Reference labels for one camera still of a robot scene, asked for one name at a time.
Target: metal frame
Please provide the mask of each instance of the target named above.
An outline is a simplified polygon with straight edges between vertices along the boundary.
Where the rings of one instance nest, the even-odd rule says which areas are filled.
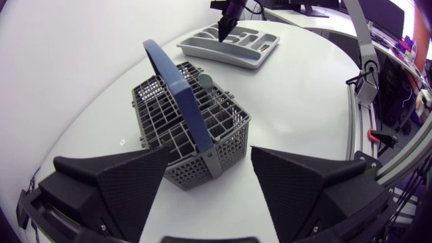
[[[348,87],[349,135],[347,159],[353,159],[356,151],[362,151],[377,158],[377,145],[367,138],[367,130],[375,129],[375,112],[371,105],[377,94],[379,72],[378,59],[373,47],[366,19],[358,0],[345,0],[348,13],[356,29],[362,56],[360,74],[373,68],[372,75],[362,78],[363,83],[357,92]],[[430,115],[414,138],[389,163],[377,172],[377,182],[391,188],[403,177],[412,173],[432,151],[432,115]]]

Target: cable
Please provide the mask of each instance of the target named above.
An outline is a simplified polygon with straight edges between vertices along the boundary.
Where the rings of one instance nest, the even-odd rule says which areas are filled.
[[[35,177],[36,177],[36,174],[38,173],[38,171],[39,171],[40,169],[41,169],[41,168],[39,167],[39,168],[34,172],[32,178],[30,179],[30,183],[29,183],[29,185],[28,185],[28,189],[27,189],[27,194],[30,194],[30,193],[34,190],[34,181],[35,181]],[[35,232],[35,234],[36,234],[36,242],[39,243],[39,233],[38,233],[38,228],[37,228],[37,227],[34,227],[34,232]]]
[[[401,200],[402,195],[398,199],[398,203],[401,202],[399,204],[399,210],[393,215],[392,218],[390,218],[391,225],[389,226],[389,229],[391,229],[393,227],[394,223],[396,222],[396,219],[398,218],[399,214],[402,212],[402,209],[410,201],[411,196],[414,194],[414,192],[416,192],[417,188],[420,186],[420,183],[426,181],[425,180],[425,175],[431,169],[431,166],[432,166],[432,158],[431,158],[431,155],[429,155],[427,157],[427,159],[425,160],[425,162],[422,164],[421,168],[417,168],[416,171],[415,171],[416,172],[416,178],[414,179],[414,184],[413,184],[415,186],[413,186],[409,190],[408,194],[405,194],[404,199]]]
[[[365,72],[364,74],[360,74],[359,76],[355,76],[353,78],[350,78],[349,80],[345,81],[345,84],[347,84],[347,85],[355,84],[357,86],[357,83],[355,81],[357,81],[360,78],[366,77],[370,73],[371,73],[371,71]]]
[[[378,112],[379,112],[379,121],[381,122],[380,131],[383,131],[383,103],[381,102],[381,94],[379,92],[379,86],[377,83],[377,80],[375,79],[375,75],[373,75],[373,70],[370,70],[370,73],[372,73],[373,82],[375,83],[375,86],[377,87],[377,96],[378,96]],[[379,141],[378,151],[381,149],[381,141]]]
[[[35,179],[36,174],[38,173],[38,171],[39,171],[40,169],[41,169],[41,168],[39,167],[39,168],[34,172],[32,178],[30,179],[30,184],[28,185],[27,194],[30,193],[30,192],[32,192],[32,191],[34,190],[34,179]]]
[[[265,16],[264,16],[264,7],[263,7],[263,5],[261,4],[261,2],[259,1],[259,0],[254,0],[258,5],[259,5],[259,7],[260,7],[260,11],[259,12],[255,12],[255,11],[253,11],[253,10],[250,10],[247,6],[244,6],[244,8],[246,9],[246,10],[248,10],[251,14],[261,14],[262,16],[263,16],[263,20],[267,20],[266,18],[265,18]]]
[[[406,102],[406,101],[409,101],[409,100],[411,99],[411,97],[412,97],[412,89],[411,89],[411,88],[410,88],[410,91],[411,91],[411,93],[410,93],[410,97],[409,97],[408,99],[404,100],[404,102],[402,102],[402,108],[404,108],[404,104],[405,104],[405,102]]]
[[[255,9],[257,8],[257,6],[258,6],[258,3],[255,3],[254,11],[255,11]]]
[[[421,84],[421,86],[419,86],[418,82],[416,81],[416,78],[414,77],[414,75],[411,74],[411,72],[408,71],[408,73],[411,75],[412,80],[414,81],[414,83],[416,84],[418,91],[420,92],[421,87],[423,86],[423,84]]]

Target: desk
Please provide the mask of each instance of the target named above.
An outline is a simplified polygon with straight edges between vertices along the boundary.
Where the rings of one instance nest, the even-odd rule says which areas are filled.
[[[314,18],[308,17],[294,10],[271,10],[265,9],[265,16],[267,19],[272,21],[284,22],[287,24],[292,24],[301,28],[305,28],[311,31],[326,31],[335,34],[341,34],[342,36],[347,36],[350,38],[357,38],[356,30],[352,24],[351,18],[348,14],[342,13],[334,9],[326,9],[323,7],[314,7],[315,10],[319,10],[325,13],[329,18]],[[391,43],[396,43],[392,37],[383,33],[382,31],[374,28],[373,31],[377,32],[381,36],[384,36]],[[392,60],[399,63],[403,68],[407,69],[414,77],[419,80],[422,78],[416,73],[415,67],[413,65],[408,65],[407,63],[401,61],[397,58],[391,49],[387,49],[372,41],[375,49],[382,52],[386,56],[390,57]]]
[[[239,26],[280,36],[257,70],[183,55],[176,44],[163,47],[174,63],[190,61],[212,75],[251,116],[248,145],[326,159],[345,159],[348,93],[345,80],[358,74],[355,63],[337,46],[307,30],[276,22],[247,21]],[[297,36],[304,45],[297,45]],[[54,171],[53,158],[95,157],[141,149],[131,106],[131,90],[154,74],[148,59],[127,71],[95,99],[53,147],[36,181]],[[28,227],[28,238],[34,238]],[[277,242],[264,196],[247,156],[220,178],[184,192],[163,179],[141,236],[237,238],[256,236]],[[41,242],[46,238],[40,236]]]

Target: black plastic part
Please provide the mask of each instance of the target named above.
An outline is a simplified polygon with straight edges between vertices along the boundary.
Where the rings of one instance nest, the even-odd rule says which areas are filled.
[[[210,8],[211,9],[219,9],[224,10],[228,5],[228,1],[211,1]]]
[[[18,222],[18,226],[20,226],[23,229],[27,229],[28,225],[28,214],[25,212],[25,210],[21,207],[20,202],[22,199],[27,195],[27,192],[25,190],[21,190],[20,193],[20,199],[18,199],[18,204],[16,205],[16,220]]]
[[[219,42],[227,38],[231,31],[237,26],[237,19],[228,16],[223,16],[217,23],[219,29]]]
[[[349,218],[297,243],[371,242],[396,209],[397,204],[393,201],[392,194],[383,190],[372,202]]]
[[[380,132],[371,130],[372,136],[378,138],[383,144],[393,148],[396,143],[398,143],[398,138],[396,136],[391,135],[387,132]]]
[[[56,157],[56,172],[20,205],[54,242],[82,232],[138,242],[169,161],[166,148],[106,157]]]
[[[94,231],[83,229],[74,239],[74,243],[124,243],[112,237],[102,236]]]
[[[166,236],[161,243],[259,243],[255,237],[225,239],[225,240],[199,240],[199,239],[184,239]]]
[[[252,147],[251,159],[280,242],[297,239],[324,188],[367,168],[360,159],[331,161],[259,147]]]

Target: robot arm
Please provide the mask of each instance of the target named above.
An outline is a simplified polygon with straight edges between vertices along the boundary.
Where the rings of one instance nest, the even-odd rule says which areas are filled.
[[[237,21],[242,15],[248,0],[212,1],[210,8],[222,10],[222,18],[218,21],[219,42],[227,38],[237,26]]]

